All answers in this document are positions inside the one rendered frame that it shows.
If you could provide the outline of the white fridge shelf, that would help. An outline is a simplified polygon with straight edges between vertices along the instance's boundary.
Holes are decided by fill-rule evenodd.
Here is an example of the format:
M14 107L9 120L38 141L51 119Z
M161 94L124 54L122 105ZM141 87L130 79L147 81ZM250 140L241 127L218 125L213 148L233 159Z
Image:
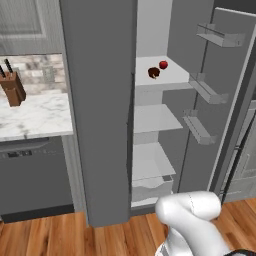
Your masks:
M159 67L161 61L167 62L167 68L160 70L160 75L156 79L151 78L148 69ZM167 56L136 58L135 84L137 86L179 84L188 81L189 73Z
M159 143L133 146L132 180L173 175L175 170Z
M135 108L135 134L182 128L183 126L165 104L137 106Z

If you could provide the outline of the grey freezer door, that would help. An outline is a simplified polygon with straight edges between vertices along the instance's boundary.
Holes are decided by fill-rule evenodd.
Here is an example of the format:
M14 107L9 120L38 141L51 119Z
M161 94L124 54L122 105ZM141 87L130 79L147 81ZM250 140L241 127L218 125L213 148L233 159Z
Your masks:
M130 219L138 0L60 0L89 224Z

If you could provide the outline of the clear fridge drawer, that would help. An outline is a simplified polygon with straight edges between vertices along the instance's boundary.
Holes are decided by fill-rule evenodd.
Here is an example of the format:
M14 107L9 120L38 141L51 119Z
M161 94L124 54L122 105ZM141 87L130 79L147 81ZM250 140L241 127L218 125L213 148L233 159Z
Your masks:
M135 180L132 182L132 201L139 202L169 195L172 186L173 178L171 175Z

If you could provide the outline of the clear fridge door shelf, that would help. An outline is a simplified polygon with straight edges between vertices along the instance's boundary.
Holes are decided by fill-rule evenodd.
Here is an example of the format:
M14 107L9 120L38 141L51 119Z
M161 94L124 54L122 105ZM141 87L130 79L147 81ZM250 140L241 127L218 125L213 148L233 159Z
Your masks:
M204 73L191 73L189 84L201 95L208 104L225 104L228 94L217 94L206 82Z
M197 110L184 110L183 120L188 126L190 132L200 145L211 145L216 142L217 137L208 133L201 121L198 119Z
M245 40L244 34L228 34L215 29L214 24L197 25L197 36L220 47L241 47Z

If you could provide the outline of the grey fridge body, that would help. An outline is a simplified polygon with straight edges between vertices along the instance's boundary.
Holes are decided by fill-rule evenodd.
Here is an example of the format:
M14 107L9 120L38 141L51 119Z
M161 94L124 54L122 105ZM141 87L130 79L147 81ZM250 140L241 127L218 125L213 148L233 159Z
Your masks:
M136 58L167 56L189 75L201 70L205 45L196 36L197 25L209 22L214 0L138 0ZM171 193L177 192L186 156L189 128L183 120L184 110L194 106L196 90L187 83L134 85L133 146L159 143L173 166ZM183 126L182 129L134 133L137 106L165 104ZM132 201L133 216L152 213L158 198Z

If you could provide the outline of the grey fridge door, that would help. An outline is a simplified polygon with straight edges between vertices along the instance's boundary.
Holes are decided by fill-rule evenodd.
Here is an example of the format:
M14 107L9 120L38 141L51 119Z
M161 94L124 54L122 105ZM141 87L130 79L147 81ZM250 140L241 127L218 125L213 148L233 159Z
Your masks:
M199 36L205 45L202 69L192 73L204 73L205 82L217 93L228 94L225 104L208 104L197 92L196 102L190 110L197 110L197 117L208 133L216 136L211 145L200 145L189 130L186 156L178 187L179 192L218 192L217 182L225 175L222 158L229 152L232 115L243 80L250 66L250 57L256 41L256 14L215 8L212 19L215 29L228 34L244 34L241 47L220 47Z

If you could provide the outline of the brown round food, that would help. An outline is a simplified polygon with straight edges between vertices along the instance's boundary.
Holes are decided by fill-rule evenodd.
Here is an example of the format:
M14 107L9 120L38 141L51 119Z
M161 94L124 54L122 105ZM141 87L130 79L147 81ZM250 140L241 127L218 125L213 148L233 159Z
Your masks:
M160 69L157 67L151 67L148 69L148 75L152 79L157 79L160 75Z

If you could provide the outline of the grey dishwasher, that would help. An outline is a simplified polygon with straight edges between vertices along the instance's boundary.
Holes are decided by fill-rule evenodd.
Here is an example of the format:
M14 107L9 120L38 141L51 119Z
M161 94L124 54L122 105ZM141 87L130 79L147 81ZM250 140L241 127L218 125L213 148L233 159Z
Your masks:
M0 153L0 218L13 223L74 212L62 140Z

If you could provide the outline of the brown wooden knife block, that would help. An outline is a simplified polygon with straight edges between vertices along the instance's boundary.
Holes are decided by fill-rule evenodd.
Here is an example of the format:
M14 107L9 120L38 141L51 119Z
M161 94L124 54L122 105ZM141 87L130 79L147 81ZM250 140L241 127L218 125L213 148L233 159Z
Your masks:
M0 86L4 90L11 107L20 106L26 99L26 92L17 72L6 72L5 77L0 75Z

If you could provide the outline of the grey wall socket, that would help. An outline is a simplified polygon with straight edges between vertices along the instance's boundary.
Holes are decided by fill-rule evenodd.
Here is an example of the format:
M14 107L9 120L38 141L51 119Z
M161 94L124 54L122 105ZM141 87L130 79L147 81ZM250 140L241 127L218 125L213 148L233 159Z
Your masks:
M46 83L54 83L55 82L54 69L52 66L45 66L42 68L42 71L43 71L44 81Z

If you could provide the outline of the grey wall cupboard door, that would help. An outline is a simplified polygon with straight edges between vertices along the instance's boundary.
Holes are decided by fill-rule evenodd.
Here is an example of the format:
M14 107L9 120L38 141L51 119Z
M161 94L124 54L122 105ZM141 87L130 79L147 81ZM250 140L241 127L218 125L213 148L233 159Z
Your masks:
M0 56L61 53L59 0L0 0Z

